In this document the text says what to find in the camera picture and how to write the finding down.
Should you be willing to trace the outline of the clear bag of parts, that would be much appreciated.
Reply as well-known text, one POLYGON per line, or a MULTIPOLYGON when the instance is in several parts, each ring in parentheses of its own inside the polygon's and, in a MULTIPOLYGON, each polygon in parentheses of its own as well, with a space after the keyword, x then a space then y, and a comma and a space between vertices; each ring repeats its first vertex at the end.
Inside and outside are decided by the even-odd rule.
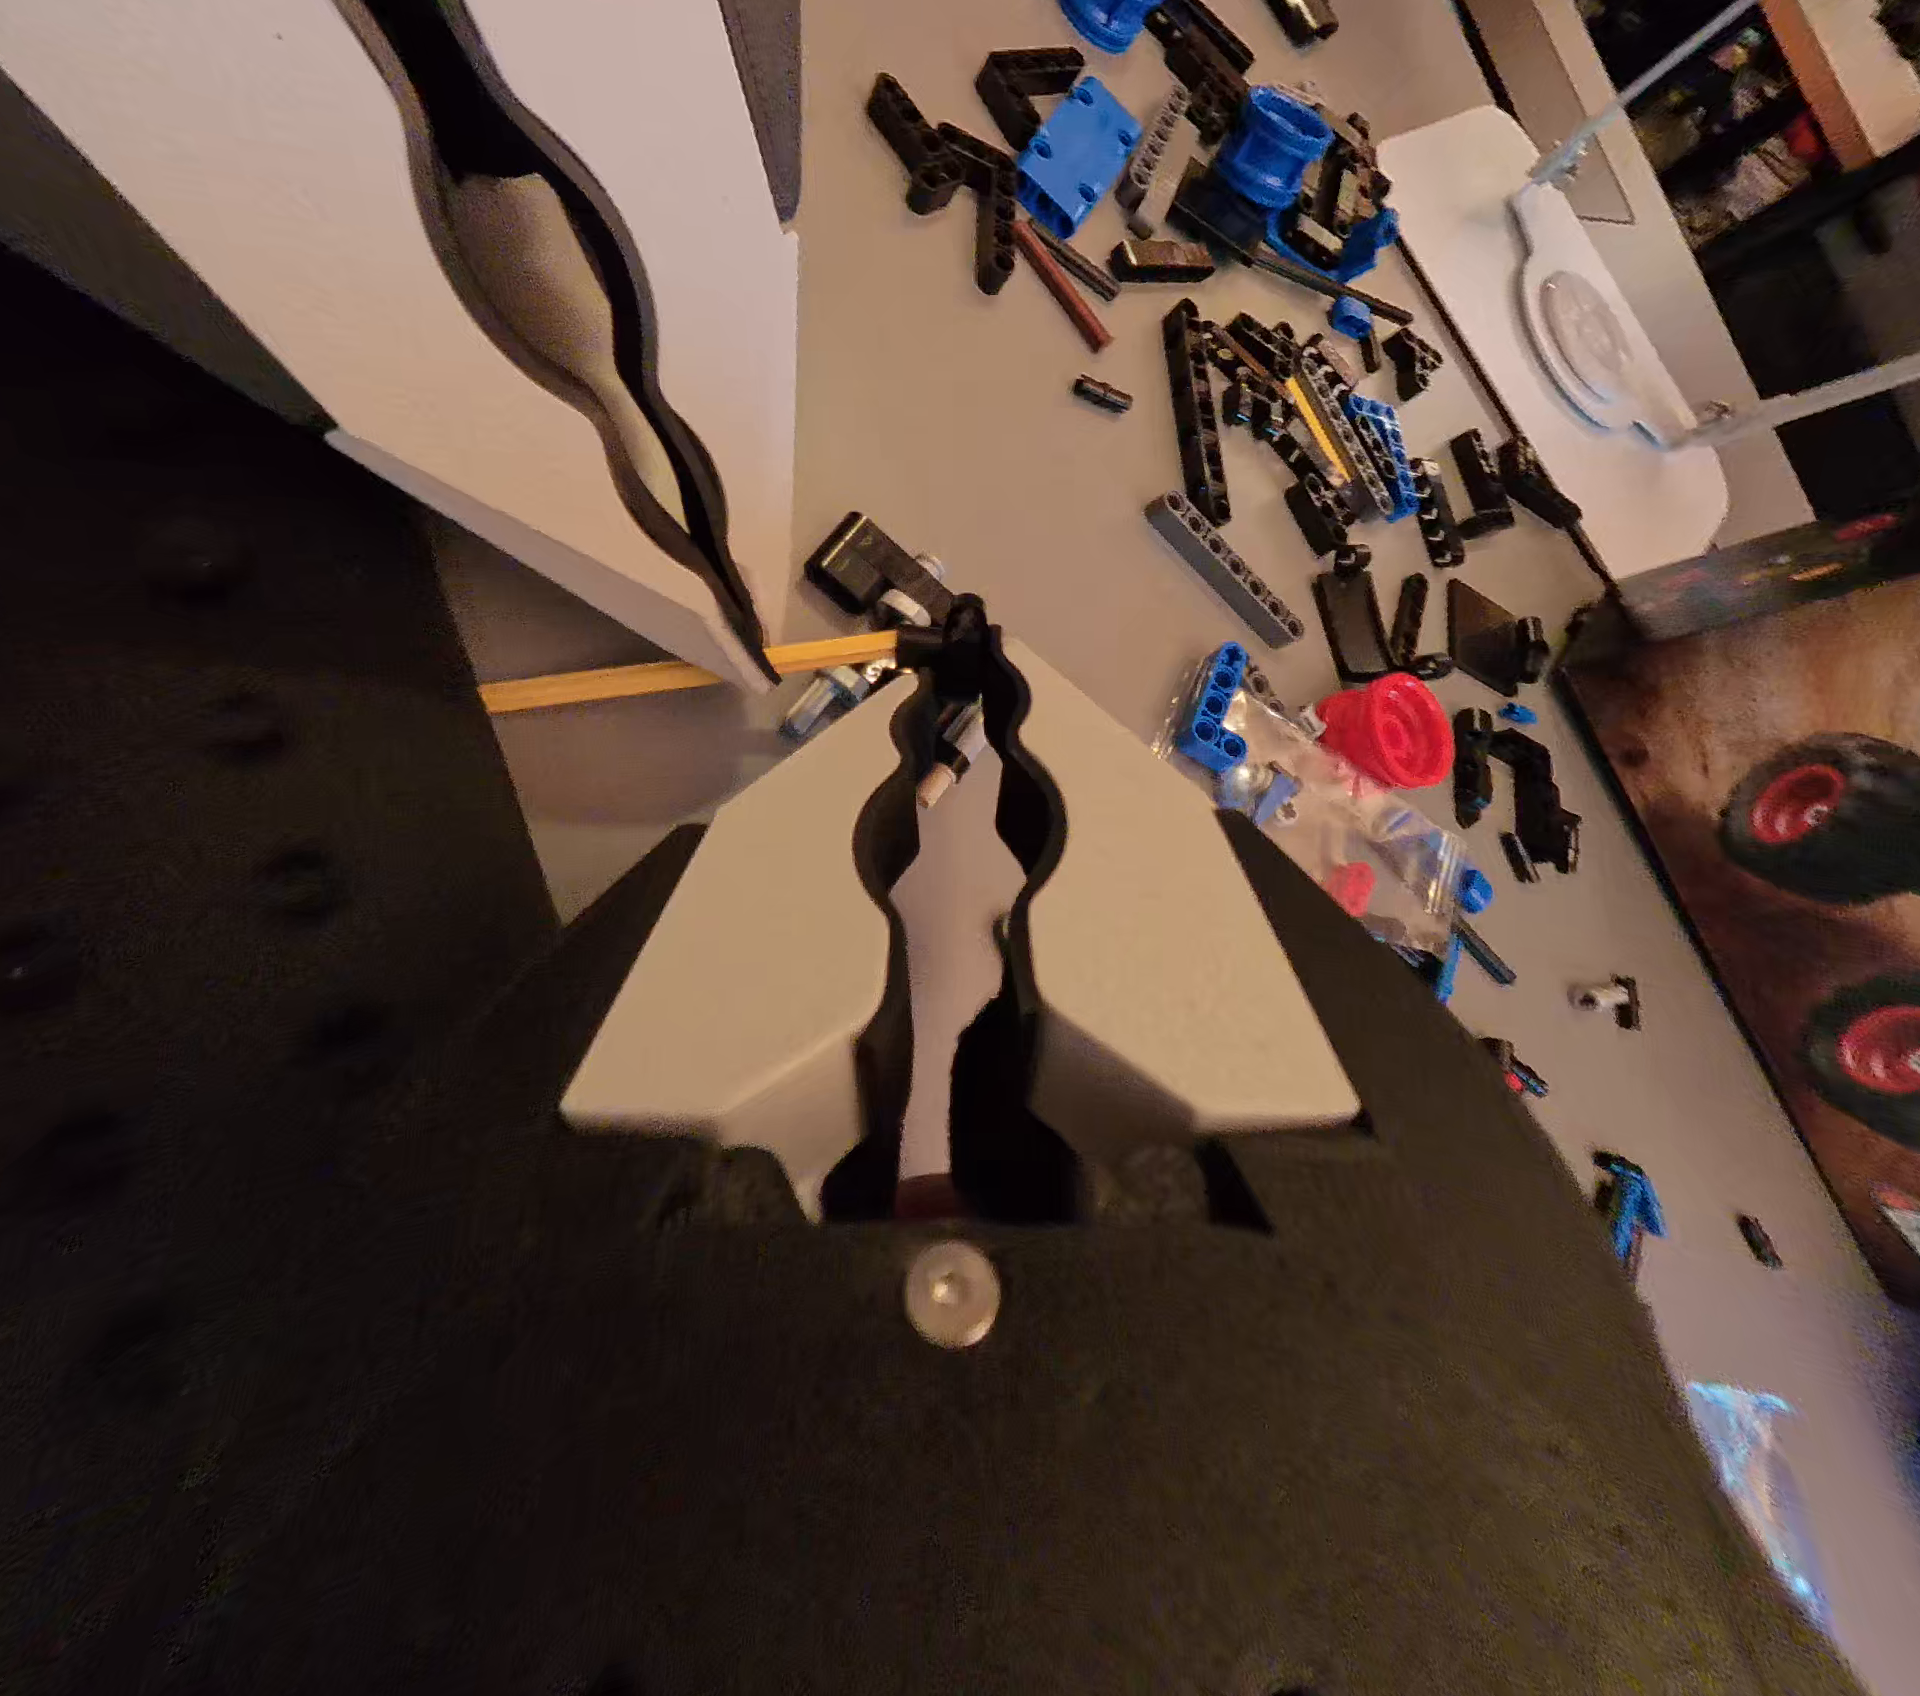
POLYGON ((1321 721, 1292 719, 1255 657, 1247 666, 1238 703, 1252 744, 1247 765, 1207 775, 1172 755, 1172 713, 1201 657, 1172 693, 1154 750, 1201 778, 1223 812, 1241 812, 1255 834, 1281 845, 1337 912, 1366 927, 1366 933, 1412 966, 1445 966, 1457 933, 1498 897, 1464 845, 1405 796, 1371 787, 1343 755, 1322 750, 1321 721))

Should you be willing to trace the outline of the small black axle connector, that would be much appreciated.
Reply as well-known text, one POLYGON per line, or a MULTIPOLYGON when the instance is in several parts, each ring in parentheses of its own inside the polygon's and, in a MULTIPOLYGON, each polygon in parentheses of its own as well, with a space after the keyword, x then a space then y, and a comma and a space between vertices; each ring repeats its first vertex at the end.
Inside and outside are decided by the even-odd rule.
POLYGON ((922 721, 943 729, 960 706, 983 706, 1000 628, 989 620, 983 595, 960 592, 936 623, 902 623, 899 628, 899 667, 922 679, 922 721))

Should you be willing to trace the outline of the blue angled beam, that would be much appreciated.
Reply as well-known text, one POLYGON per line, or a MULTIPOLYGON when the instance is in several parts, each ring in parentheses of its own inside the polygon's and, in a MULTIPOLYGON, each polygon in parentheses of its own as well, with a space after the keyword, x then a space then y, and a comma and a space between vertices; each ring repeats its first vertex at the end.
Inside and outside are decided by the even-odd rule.
POLYGON ((1201 657, 1185 706, 1172 713, 1172 755, 1185 755, 1190 765, 1200 765, 1207 775, 1229 775, 1229 769, 1247 765, 1247 755, 1252 755, 1241 721, 1238 721, 1247 666, 1252 666, 1247 643, 1238 643, 1238 639, 1217 643, 1201 657))
POLYGON ((1405 456, 1405 426, 1404 412, 1361 388, 1347 388, 1343 397, 1343 417, 1361 446, 1361 462, 1371 465, 1376 479, 1376 518, 1382 523, 1404 523, 1418 512, 1421 495, 1418 495, 1418 477, 1412 477, 1412 456, 1405 456))

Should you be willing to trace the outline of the black beam frame assembly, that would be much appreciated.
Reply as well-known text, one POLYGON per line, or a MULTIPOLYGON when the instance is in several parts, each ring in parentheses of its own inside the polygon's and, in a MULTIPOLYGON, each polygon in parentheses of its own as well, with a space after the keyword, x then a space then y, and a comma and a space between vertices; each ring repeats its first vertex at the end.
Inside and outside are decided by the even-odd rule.
MULTIPOLYGON (((805 559, 805 580, 867 628, 943 628, 949 615, 943 559, 905 551, 865 511, 847 511, 845 523, 805 559)), ((781 738, 793 744, 808 740, 816 730, 865 706, 893 679, 893 655, 833 657, 816 667, 805 693, 784 706, 781 738)), ((932 740, 932 769, 915 787, 915 804, 936 807, 975 769, 983 744, 983 706, 975 696, 947 703, 932 740)))

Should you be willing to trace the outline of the long thin black axle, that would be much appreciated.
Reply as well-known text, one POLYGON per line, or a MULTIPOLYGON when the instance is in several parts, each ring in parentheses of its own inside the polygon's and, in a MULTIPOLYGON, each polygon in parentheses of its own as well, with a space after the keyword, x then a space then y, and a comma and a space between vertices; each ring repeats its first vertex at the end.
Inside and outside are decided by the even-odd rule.
POLYGON ((1276 276, 1276 283, 1285 283, 1285 284, 1293 284, 1293 291, 1310 291, 1310 296, 1322 296, 1322 301, 1354 301, 1354 306, 1361 306, 1371 322, 1385 322, 1385 323, 1399 323, 1399 330, 1412 323, 1412 308, 1405 308, 1405 306, 1394 306, 1394 301, 1382 301, 1382 296, 1371 296, 1371 291, 1358 291, 1354 283, 1335 283, 1335 276, 1321 271, 1321 266, 1303 266, 1303 261, 1293 261, 1293 256, 1281 256, 1276 249, 1238 253, 1238 261, 1241 261, 1241 266, 1255 266, 1255 271, 1267 271, 1267 276, 1276 276))

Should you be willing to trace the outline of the yellow axle with black connector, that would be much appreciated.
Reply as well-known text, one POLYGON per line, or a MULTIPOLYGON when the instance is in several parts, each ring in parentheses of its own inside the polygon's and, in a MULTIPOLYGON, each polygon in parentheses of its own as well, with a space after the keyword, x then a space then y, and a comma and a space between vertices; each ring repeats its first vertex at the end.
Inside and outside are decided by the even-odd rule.
MULTIPOLYGON (((865 628, 865 635, 839 635, 839 639, 775 643, 775 651, 767 651, 767 666, 770 666, 770 679, 793 679, 793 675, 819 675, 819 667, 865 667, 865 666, 893 657, 893 655, 899 655, 899 628, 865 628)), ((549 706, 667 696, 667 693, 698 693, 698 686, 732 686, 732 679, 707 675, 684 657, 573 667, 573 675, 482 683, 482 706, 488 719, 526 719, 526 713, 549 713, 549 706)))

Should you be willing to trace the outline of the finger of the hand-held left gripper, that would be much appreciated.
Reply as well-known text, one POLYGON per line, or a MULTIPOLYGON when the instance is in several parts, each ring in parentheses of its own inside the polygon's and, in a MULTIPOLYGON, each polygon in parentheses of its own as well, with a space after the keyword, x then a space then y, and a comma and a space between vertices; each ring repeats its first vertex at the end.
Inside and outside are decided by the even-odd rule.
POLYGON ((721 471, 590 170, 427 0, 611 296, 611 385, 474 276, 444 146, 366 0, 4 0, 4 72, 325 412, 337 456, 738 686, 770 686, 721 471))
POLYGON ((446 0, 573 203, 680 479, 730 667, 767 667, 798 511, 802 0, 446 0))

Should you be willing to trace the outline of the short brown axle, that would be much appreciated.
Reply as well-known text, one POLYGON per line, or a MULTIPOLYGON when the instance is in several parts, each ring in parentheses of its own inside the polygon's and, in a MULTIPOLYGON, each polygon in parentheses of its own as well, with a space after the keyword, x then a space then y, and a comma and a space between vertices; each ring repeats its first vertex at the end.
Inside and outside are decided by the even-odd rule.
POLYGON ((1075 340, 1092 354, 1109 349, 1109 330, 1108 322, 1092 308, 1092 301, 1075 291, 1075 283, 1069 276, 1069 266, 1056 266, 1056 256, 1050 253, 1050 243, 1039 239, 1039 227, 1030 216, 1013 225, 1013 249, 1019 256, 1034 266, 1034 276, 1044 283, 1044 291, 1053 296, 1053 306, 1069 314, 1069 323, 1075 330, 1075 340))

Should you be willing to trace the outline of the black curved panel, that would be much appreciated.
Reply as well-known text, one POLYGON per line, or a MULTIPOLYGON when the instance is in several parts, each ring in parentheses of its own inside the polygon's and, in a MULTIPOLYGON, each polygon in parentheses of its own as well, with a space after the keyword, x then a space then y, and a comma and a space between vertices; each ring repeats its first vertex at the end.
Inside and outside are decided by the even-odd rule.
POLYGON ((1337 667, 1337 683, 1376 683, 1404 667, 1382 623, 1376 580, 1366 566, 1327 566, 1314 578, 1314 611, 1337 667))

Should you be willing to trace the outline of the grey desk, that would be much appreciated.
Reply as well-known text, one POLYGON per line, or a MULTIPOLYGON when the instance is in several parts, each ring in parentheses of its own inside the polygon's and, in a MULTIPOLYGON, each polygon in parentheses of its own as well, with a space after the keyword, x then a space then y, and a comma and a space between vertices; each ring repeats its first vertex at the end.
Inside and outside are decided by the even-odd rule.
MULTIPOLYGON (((1259 82, 1303 78, 1376 137, 1490 102, 1450 0, 1335 0, 1337 32, 1303 66, 1259 0, 1207 3, 1255 43, 1259 82)), ((1230 611, 1145 523, 1145 500, 1177 485, 1159 362, 1171 291, 1118 301, 1102 358, 1034 271, 978 296, 968 209, 910 216, 865 116, 890 66, 932 120, 989 131, 975 102, 983 51, 1056 37, 1069 22, 1053 0, 805 0, 798 559, 845 511, 867 511, 1154 740, 1190 666, 1238 635, 1230 611), (1082 372, 1137 391, 1137 406, 1109 417, 1075 403, 1082 372)), ((1247 438, 1229 456, 1230 542, 1310 623, 1272 675, 1292 696, 1321 693, 1335 657, 1281 465, 1247 438)), ((453 528, 436 559, 485 679, 644 657, 611 620, 453 528)), ((1472 966, 1459 1017, 1519 1044, 1545 1076, 1539 1121, 1570 1167, 1590 1151, 1647 1167, 1667 1235, 1645 1252, 1638 1294, 1667 1363, 1685 1379, 1738 1379, 1800 1412, 1796 1475, 1839 1649, 1874 1692, 1918 1692, 1918 1495, 1903 1451, 1918 1316, 1882 1299, 1570 719, 1552 693, 1531 703, 1584 829, 1579 866, 1519 889, 1503 846, 1476 845, 1498 881, 1486 933, 1519 983, 1490 983, 1472 966), (1570 1007, 1578 983, 1608 976, 1638 981, 1645 1034, 1570 1007)), ((770 696, 720 686, 503 719, 498 744, 559 918, 576 918, 667 829, 781 763, 770 721, 770 696)), ((902 1137, 910 1172, 947 1167, 949 1044, 995 988, 989 927, 1013 890, 983 755, 936 807, 899 897, 922 1051, 902 1137)))

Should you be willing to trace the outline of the dark grey long beam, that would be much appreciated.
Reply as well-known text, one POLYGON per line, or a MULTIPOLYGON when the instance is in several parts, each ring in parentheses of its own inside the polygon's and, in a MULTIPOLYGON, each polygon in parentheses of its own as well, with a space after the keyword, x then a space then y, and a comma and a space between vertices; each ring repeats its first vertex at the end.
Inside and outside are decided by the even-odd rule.
POLYGON ((1247 559, 1201 518, 1190 495, 1145 506, 1145 523, 1185 559, 1185 566, 1238 615, 1267 651, 1303 639, 1303 620, 1259 580, 1247 559))

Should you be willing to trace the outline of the pile of red and blue connectors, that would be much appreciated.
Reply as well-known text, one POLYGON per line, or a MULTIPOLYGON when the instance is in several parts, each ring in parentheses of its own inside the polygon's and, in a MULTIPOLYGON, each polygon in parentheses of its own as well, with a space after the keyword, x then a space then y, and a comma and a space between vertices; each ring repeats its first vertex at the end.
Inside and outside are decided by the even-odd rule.
MULTIPOLYGON (((1479 1038, 1479 1046, 1498 1063, 1503 1085, 1519 1102, 1545 1104, 1552 1097, 1545 1076, 1530 1064, 1507 1038, 1479 1038)), ((1662 1196, 1656 1177, 1627 1151, 1590 1151, 1590 1165, 1596 1165, 1590 1205, 1604 1222, 1604 1245, 1622 1260, 1622 1274, 1638 1283, 1645 1245, 1667 1235, 1662 1196)))

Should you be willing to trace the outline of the black dotted mat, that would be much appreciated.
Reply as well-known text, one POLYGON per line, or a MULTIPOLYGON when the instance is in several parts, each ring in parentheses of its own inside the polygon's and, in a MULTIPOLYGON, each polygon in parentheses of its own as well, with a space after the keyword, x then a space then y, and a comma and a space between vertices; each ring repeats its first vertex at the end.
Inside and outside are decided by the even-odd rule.
POLYGON ((4 253, 4 1692, 644 1692, 545 1403, 705 1202, 576 1136, 415 511, 4 253))

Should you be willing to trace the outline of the black chassis on blue frame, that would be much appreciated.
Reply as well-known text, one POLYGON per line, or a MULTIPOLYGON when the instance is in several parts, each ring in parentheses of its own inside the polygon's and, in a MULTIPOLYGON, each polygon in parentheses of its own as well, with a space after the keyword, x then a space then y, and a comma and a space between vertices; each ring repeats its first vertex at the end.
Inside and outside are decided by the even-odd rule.
POLYGON ((1281 214, 1255 214, 1229 194, 1213 170, 1192 188, 1192 214, 1229 253, 1276 249, 1335 283, 1361 283, 1376 256, 1404 239, 1404 216, 1385 203, 1394 179, 1376 164, 1371 120, 1361 111, 1322 111, 1335 146, 1303 176, 1303 188, 1281 214))

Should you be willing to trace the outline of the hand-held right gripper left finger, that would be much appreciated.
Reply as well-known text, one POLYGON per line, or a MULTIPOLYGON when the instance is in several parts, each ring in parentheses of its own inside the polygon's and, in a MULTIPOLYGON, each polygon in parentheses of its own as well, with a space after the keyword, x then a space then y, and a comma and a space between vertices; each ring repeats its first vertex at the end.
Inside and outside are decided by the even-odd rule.
POLYGON ((732 796, 564 1088, 576 1127, 770 1151, 805 1214, 899 1213, 915 1076, 899 881, 922 858, 932 683, 890 679, 732 796))

